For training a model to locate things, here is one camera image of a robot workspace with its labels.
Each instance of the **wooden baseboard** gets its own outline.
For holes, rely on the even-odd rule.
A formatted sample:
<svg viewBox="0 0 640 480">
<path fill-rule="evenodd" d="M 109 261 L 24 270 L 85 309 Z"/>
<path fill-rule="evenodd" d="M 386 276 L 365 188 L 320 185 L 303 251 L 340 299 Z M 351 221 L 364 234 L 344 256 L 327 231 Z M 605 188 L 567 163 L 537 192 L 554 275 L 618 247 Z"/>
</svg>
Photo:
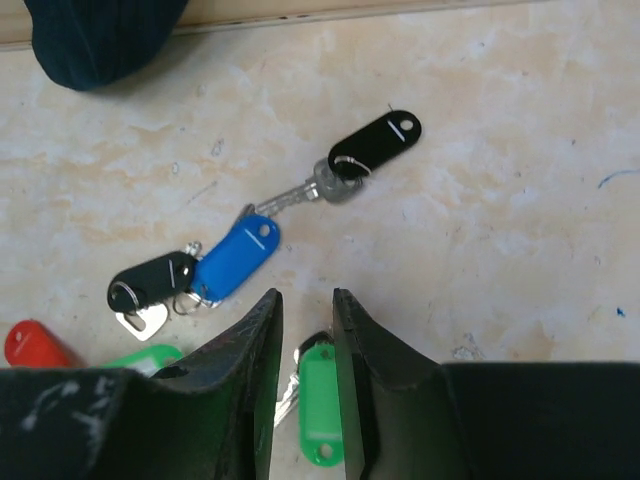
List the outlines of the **wooden baseboard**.
<svg viewBox="0 0 640 480">
<path fill-rule="evenodd" d="M 177 34 L 526 0 L 191 0 Z M 22 0 L 0 0 L 0 50 L 28 47 L 31 17 Z"/>
</svg>

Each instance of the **key ring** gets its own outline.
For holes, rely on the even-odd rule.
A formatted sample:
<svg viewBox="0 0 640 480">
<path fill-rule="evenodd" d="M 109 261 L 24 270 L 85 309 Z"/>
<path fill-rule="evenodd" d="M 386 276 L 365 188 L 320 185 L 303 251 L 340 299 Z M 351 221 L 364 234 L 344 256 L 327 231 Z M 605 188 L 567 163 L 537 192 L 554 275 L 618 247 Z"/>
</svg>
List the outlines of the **key ring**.
<svg viewBox="0 0 640 480">
<path fill-rule="evenodd" d="M 133 289 L 124 282 L 117 281 L 117 282 L 113 282 L 113 284 L 111 285 L 111 291 L 109 292 L 109 295 L 111 295 L 111 298 L 113 300 L 115 300 L 116 298 L 115 292 L 114 292 L 116 287 L 122 288 L 125 292 L 129 294 L 129 296 L 131 297 L 131 300 L 133 300 L 133 305 L 135 306 L 135 308 L 133 309 L 132 312 L 128 312 L 127 315 L 132 315 L 136 311 L 140 310 L 140 302 L 138 301 L 138 296 L 136 295 L 136 292 L 134 292 Z"/>
<path fill-rule="evenodd" d="M 177 315 L 180 315 L 181 317 L 186 317 L 187 315 L 191 315 L 195 312 L 198 311 L 198 309 L 202 306 L 206 307 L 206 308 L 216 308 L 218 305 L 220 305 L 222 303 L 222 301 L 220 302 L 211 302 L 209 300 L 205 300 L 204 296 L 207 293 L 207 287 L 206 285 L 202 285 L 202 295 L 198 295 L 195 292 L 188 292 L 186 295 L 195 300 L 197 303 L 190 307 L 190 308 L 186 308 L 183 304 L 182 301 L 178 299 L 178 296 L 173 297 L 173 302 L 171 304 L 171 308 L 173 309 L 174 312 L 176 312 Z"/>
<path fill-rule="evenodd" d="M 360 167 L 361 169 L 363 169 L 365 172 L 367 172 L 367 175 L 371 175 L 371 169 L 369 167 L 367 167 L 364 163 L 357 161 L 355 158 L 353 157 L 348 157 L 347 155 L 338 155 L 334 160 L 333 160 L 334 165 L 338 164 L 338 163 L 350 163 L 352 165 L 355 165 L 356 167 Z"/>
</svg>

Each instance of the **dark fabric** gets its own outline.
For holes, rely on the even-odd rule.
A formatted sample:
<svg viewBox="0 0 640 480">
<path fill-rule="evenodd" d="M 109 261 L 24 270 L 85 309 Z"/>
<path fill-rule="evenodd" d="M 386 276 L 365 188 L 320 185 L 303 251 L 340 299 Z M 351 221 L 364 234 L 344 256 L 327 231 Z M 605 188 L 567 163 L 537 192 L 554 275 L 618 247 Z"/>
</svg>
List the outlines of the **dark fabric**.
<svg viewBox="0 0 640 480">
<path fill-rule="evenodd" d="M 33 51 L 54 82 L 74 90 L 108 85 L 146 65 L 188 0 L 25 0 Z"/>
<path fill-rule="evenodd" d="M 336 289 L 349 480 L 638 480 L 640 364 L 438 366 Z"/>
</svg>

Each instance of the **key tag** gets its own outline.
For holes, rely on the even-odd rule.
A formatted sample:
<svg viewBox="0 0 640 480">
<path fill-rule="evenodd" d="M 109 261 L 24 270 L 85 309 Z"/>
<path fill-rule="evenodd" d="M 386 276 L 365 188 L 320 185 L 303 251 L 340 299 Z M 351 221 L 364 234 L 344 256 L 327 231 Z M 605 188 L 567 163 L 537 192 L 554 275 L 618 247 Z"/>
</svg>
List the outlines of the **key tag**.
<svg viewBox="0 0 640 480">
<path fill-rule="evenodd" d="M 133 316 L 136 316 L 138 321 L 133 321 Z M 158 303 L 157 305 L 151 305 L 147 308 L 143 308 L 135 312 L 135 314 L 128 313 L 116 313 L 116 320 L 120 322 L 128 332 L 136 337 L 141 342 L 149 340 L 153 337 L 158 330 L 166 323 L 169 318 L 169 309 L 164 303 Z"/>
<path fill-rule="evenodd" d="M 371 175 L 413 147 L 421 134 L 422 125 L 414 114 L 392 110 L 336 143 L 329 152 L 329 168 L 346 180 Z"/>
<path fill-rule="evenodd" d="M 123 270 L 107 289 L 109 308 L 130 313 L 188 290 L 196 262 L 193 255 L 176 251 Z"/>
<path fill-rule="evenodd" d="M 333 345 L 315 345 L 300 359 L 300 449 L 320 467 L 344 460 L 344 441 Z"/>
<path fill-rule="evenodd" d="M 113 362 L 105 363 L 103 368 L 130 368 L 147 377 L 183 357 L 182 352 L 171 345 L 152 345 L 139 352 L 127 355 Z"/>
<path fill-rule="evenodd" d="M 9 331 L 4 342 L 9 365 L 31 368 L 74 367 L 65 347 L 37 320 L 23 320 Z"/>
<path fill-rule="evenodd" d="M 195 269 L 191 290 L 219 303 L 239 288 L 278 248 L 280 229 L 271 219 L 247 215 L 231 228 Z"/>
</svg>

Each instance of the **floor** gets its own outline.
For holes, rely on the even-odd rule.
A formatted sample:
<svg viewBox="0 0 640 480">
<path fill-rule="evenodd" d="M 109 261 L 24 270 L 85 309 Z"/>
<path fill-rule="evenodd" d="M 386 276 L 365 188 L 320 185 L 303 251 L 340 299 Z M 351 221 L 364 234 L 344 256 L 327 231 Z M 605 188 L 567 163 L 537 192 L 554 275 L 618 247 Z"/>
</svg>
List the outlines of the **floor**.
<svg viewBox="0 0 640 480">
<path fill-rule="evenodd" d="M 91 94 L 3 53 L 0 335 L 36 318 L 89 365 L 139 350 L 107 308 L 116 272 L 210 248 L 391 106 L 421 119 L 416 147 L 348 204 L 283 212 L 250 282 L 148 344 L 188 353 L 274 286 L 284 384 L 340 286 L 441 362 L 638 360 L 639 25 L 634 0 L 563 0 L 222 32 Z M 296 436 L 289 417 L 272 478 L 343 478 Z"/>
</svg>

